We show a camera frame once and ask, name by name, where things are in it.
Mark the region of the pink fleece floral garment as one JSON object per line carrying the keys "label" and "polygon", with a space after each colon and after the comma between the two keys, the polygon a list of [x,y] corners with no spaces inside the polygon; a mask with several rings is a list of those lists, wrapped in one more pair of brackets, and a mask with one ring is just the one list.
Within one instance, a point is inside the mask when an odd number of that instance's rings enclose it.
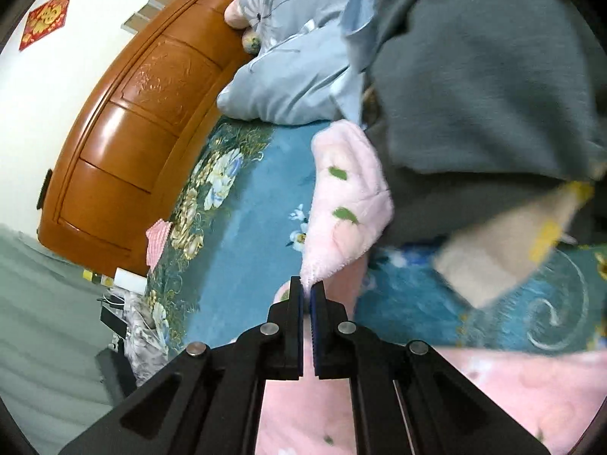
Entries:
{"label": "pink fleece floral garment", "polygon": [[[376,151],[362,129],[336,121],[312,140],[316,183],[303,246],[303,288],[324,283],[327,297],[354,312],[366,253],[393,215]],[[603,348],[550,358],[521,352],[441,347],[463,376],[513,416],[552,454],[578,446],[606,397]],[[344,380],[306,370],[297,382],[270,383],[258,454],[353,454],[354,421]]]}

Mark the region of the wooden headboard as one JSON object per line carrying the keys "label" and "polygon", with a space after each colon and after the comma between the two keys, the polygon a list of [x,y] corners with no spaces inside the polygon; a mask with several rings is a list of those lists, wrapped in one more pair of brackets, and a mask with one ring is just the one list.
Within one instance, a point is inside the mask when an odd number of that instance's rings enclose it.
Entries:
{"label": "wooden headboard", "polygon": [[37,235],[105,275],[145,274],[146,232],[170,217],[247,63],[234,0],[174,0],[117,56],[80,110],[41,196]]}

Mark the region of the beige fleece garment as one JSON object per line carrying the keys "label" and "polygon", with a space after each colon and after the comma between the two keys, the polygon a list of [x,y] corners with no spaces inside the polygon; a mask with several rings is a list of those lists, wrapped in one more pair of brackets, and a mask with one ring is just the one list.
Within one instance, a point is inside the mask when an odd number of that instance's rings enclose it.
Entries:
{"label": "beige fleece garment", "polygon": [[524,283],[549,257],[594,186],[569,182],[453,234],[433,268],[461,299],[483,308]]}

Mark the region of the red wall decoration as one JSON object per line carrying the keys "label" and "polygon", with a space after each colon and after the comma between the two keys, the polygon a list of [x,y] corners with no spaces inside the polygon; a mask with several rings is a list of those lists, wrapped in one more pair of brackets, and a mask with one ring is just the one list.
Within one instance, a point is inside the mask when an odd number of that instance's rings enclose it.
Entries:
{"label": "red wall decoration", "polygon": [[48,0],[30,11],[20,38],[20,50],[62,28],[65,25],[69,3],[70,0]]}

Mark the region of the pink pillow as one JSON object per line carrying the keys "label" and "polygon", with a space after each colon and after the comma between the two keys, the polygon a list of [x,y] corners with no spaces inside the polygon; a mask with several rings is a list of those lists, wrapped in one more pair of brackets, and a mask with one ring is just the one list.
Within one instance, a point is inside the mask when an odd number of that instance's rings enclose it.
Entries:
{"label": "pink pillow", "polygon": [[242,46],[248,55],[259,55],[263,48],[263,35],[255,25],[251,25],[239,0],[233,0],[224,10],[224,21],[234,30],[242,32]]}

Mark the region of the white paper box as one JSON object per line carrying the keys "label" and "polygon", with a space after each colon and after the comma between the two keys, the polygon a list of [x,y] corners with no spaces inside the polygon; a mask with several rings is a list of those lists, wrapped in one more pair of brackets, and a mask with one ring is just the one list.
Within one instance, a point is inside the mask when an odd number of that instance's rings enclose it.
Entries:
{"label": "white paper box", "polygon": [[113,284],[115,288],[144,296],[147,288],[147,278],[117,267],[113,277]]}

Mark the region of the pink knitted cloth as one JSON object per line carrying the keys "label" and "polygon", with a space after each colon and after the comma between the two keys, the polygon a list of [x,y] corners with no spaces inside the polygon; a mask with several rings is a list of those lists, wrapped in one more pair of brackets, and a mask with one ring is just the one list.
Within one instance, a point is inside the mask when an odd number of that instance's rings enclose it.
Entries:
{"label": "pink knitted cloth", "polygon": [[166,241],[172,229],[172,223],[159,219],[146,232],[146,265],[153,271],[162,256]]}

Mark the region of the teal floral bed blanket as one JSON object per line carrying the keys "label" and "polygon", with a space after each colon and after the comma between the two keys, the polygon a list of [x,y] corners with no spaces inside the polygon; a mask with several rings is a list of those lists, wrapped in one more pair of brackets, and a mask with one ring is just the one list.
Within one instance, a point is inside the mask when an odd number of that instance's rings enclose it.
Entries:
{"label": "teal floral bed blanket", "polygon": [[[315,182],[320,123],[221,118],[186,179],[147,294],[165,309],[170,355],[187,341],[237,338],[297,274]],[[604,246],[562,246],[522,286],[474,309],[434,271],[435,245],[375,249],[356,320],[382,339],[538,355],[606,345]]]}

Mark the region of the grey patterned cloth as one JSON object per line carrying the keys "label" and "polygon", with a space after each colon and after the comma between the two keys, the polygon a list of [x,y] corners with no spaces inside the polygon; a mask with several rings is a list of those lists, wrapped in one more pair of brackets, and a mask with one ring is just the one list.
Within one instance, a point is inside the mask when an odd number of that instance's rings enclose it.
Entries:
{"label": "grey patterned cloth", "polygon": [[123,291],[123,319],[127,323],[124,355],[130,363],[137,387],[142,386],[169,362],[164,309],[150,308],[146,299]]}

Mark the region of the dark grey clothes pile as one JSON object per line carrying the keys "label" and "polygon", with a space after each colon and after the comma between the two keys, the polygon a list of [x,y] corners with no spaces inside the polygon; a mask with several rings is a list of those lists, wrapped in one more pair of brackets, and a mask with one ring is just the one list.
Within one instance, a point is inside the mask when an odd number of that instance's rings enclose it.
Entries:
{"label": "dark grey clothes pile", "polygon": [[384,245],[447,236],[606,161],[606,55],[566,0],[377,0],[366,130]]}

